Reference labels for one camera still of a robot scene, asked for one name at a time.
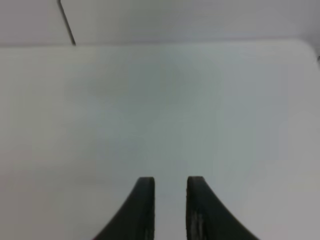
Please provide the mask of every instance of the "white table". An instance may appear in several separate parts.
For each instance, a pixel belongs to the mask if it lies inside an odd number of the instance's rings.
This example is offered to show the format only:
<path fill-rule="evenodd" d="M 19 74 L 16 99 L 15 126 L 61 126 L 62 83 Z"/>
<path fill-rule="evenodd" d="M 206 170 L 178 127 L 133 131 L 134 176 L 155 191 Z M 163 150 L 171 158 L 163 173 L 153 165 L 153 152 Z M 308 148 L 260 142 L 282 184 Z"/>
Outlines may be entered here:
<path fill-rule="evenodd" d="M 156 240 L 208 184 L 262 240 L 318 239 L 320 71 L 297 40 L 0 49 L 0 238 L 90 240 L 140 176 Z"/>

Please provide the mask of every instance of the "white tabletop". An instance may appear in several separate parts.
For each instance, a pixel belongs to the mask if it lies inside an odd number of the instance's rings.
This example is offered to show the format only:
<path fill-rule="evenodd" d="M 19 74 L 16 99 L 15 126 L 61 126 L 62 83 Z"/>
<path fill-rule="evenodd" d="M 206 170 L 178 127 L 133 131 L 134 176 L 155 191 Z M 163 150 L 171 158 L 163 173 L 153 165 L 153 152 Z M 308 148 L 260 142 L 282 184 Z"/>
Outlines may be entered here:
<path fill-rule="evenodd" d="M 0 238 L 90 240 L 140 176 L 186 240 L 204 176 L 262 240 L 317 239 L 320 71 L 296 40 L 0 48 Z"/>

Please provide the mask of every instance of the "white surface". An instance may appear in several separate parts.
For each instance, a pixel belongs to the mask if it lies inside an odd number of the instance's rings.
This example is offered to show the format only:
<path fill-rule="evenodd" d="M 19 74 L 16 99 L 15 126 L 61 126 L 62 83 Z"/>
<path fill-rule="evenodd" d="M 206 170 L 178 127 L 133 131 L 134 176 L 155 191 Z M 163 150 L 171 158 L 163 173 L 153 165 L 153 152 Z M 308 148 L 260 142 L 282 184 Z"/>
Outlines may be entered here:
<path fill-rule="evenodd" d="M 62 0 L 78 44 L 301 37 L 320 50 L 319 0 Z"/>
<path fill-rule="evenodd" d="M 204 176 L 262 240 L 317 239 L 320 72 L 299 41 L 0 49 L 0 238 L 90 240 L 139 176 L 185 240 Z"/>
<path fill-rule="evenodd" d="M 1 0 L 0 46 L 71 45 L 57 0 Z"/>

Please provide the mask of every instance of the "black line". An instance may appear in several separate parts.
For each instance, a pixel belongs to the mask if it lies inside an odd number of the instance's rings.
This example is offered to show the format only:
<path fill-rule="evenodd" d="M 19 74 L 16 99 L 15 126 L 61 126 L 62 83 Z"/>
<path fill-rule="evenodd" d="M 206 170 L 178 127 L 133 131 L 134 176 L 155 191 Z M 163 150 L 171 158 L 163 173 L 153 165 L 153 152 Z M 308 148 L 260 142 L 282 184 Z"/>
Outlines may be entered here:
<path fill-rule="evenodd" d="M 62 6 L 61 0 L 57 0 L 57 3 L 58 3 L 58 6 L 59 6 L 59 9 L 60 9 L 63 21 L 64 21 L 64 25 L 66 27 L 66 30 L 67 30 L 68 34 L 69 34 L 69 38 L 71 40 L 71 43 L 72 43 L 73 46 L 75 46 L 76 45 L 76 41 L 75 41 L 74 35 L 72 34 L 72 31 L 71 31 L 67 16 L 65 14 L 64 7 Z"/>

